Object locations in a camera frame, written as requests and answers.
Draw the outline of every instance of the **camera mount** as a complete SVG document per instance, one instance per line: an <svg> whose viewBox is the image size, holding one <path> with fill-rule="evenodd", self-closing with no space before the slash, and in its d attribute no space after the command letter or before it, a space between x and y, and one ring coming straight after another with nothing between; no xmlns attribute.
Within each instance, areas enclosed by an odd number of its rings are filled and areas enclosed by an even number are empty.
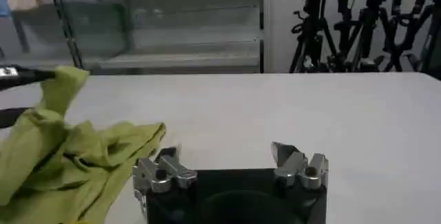
<svg viewBox="0 0 441 224"><path fill-rule="evenodd" d="M318 33L320 31L325 33L332 54L336 54L337 49L325 18L325 7L326 0L305 0L303 11L308 16L302 18L299 11L294 12L302 23L294 26L291 31L299 36L296 53L289 69L290 73L327 72L327 66L320 62L323 36Z"/></svg>

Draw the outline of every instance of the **camera tripod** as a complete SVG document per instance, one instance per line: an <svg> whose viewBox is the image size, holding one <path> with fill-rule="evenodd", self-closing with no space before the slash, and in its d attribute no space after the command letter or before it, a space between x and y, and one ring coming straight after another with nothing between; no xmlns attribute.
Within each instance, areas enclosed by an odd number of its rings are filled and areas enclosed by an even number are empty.
<svg viewBox="0 0 441 224"><path fill-rule="evenodd" d="M421 72L429 71L429 66L433 59L433 53L435 51L436 43L438 42L438 36L441 28L441 0L433 0L433 5L429 6L429 10L431 10L432 21L429 29L429 34L427 35L426 41L424 42L423 50L421 53L421 63L417 68ZM424 24L427 18L422 19L421 25Z"/></svg>
<svg viewBox="0 0 441 224"><path fill-rule="evenodd" d="M407 27L407 31L403 41L400 44L394 44L394 46L396 47L396 56L398 57L398 59L402 56L404 51L411 50L413 48L413 42L415 41L417 33L420 31L426 20L433 14L436 5L424 7L425 1L426 0L416 0L412 11L409 14L402 14L401 11L397 10L397 8L399 8L401 4L401 1L393 0L393 16L389 22L393 31L393 38L395 38L398 24ZM390 52L387 43L384 45L383 50L385 52ZM417 59L416 56L413 54L406 54L405 56L408 58L409 62L413 66L413 69L415 71L418 70L418 67L421 64L421 60ZM390 72L393 67L394 64L392 63L392 61L390 61L384 71Z"/></svg>
<svg viewBox="0 0 441 224"><path fill-rule="evenodd" d="M297 14L303 22L292 29L292 33L299 34L299 36L297 38L298 46L289 73L327 72L327 66L320 62L323 36L318 33L320 31L325 33L332 54L336 54L337 49L325 18L326 0L305 1L306 3L303 10L308 16L302 18L299 11L294 13Z"/></svg>
<svg viewBox="0 0 441 224"><path fill-rule="evenodd" d="M382 3L386 0L367 0L367 7L362 9L360 12L359 22L360 25L356 26L353 31L351 40L355 40L359 31L360 40L357 45L357 50L354 55L353 61L350 65L350 72L365 72L364 67L370 68L368 71L379 71L378 66L384 57L379 57L372 63L365 63L362 59L369 58L371 53L372 36L373 31L376 28L376 23L381 20L382 26L384 28L384 33L386 35L386 43L389 51L391 53L391 62L396 70L401 72L402 66L400 64L400 56L398 55L397 47L394 43L394 33L393 28L389 24L389 18L385 8L381 7Z"/></svg>

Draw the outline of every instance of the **table surface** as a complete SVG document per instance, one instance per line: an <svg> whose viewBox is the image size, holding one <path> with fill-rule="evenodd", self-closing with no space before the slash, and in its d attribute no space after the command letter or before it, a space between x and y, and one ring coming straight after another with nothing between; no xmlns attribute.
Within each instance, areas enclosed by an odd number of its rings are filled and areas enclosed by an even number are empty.
<svg viewBox="0 0 441 224"><path fill-rule="evenodd" d="M0 108L40 97L11 89ZM423 74L91 77L66 119L165 122L162 146L182 143L193 169L274 167L270 143L294 144L329 159L328 223L439 223L440 102ZM131 180L106 223L143 223Z"/></svg>

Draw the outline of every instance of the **towel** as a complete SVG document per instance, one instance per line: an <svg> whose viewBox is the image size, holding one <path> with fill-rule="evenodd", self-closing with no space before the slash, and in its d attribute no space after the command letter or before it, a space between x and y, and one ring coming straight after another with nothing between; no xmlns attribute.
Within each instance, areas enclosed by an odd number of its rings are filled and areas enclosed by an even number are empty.
<svg viewBox="0 0 441 224"><path fill-rule="evenodd" d="M162 123L101 131L88 121L68 125L65 113L88 73L60 67L56 74L0 145L2 224L103 223L135 160L149 156L165 133Z"/></svg>

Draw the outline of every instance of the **shelf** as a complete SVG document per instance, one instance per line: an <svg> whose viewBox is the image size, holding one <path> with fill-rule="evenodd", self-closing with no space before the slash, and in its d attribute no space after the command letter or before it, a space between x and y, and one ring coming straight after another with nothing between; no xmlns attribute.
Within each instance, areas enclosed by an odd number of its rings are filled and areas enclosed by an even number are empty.
<svg viewBox="0 0 441 224"><path fill-rule="evenodd" d="M133 50L102 61L99 67L112 68L204 68L258 67L258 41L228 44L176 45Z"/></svg>

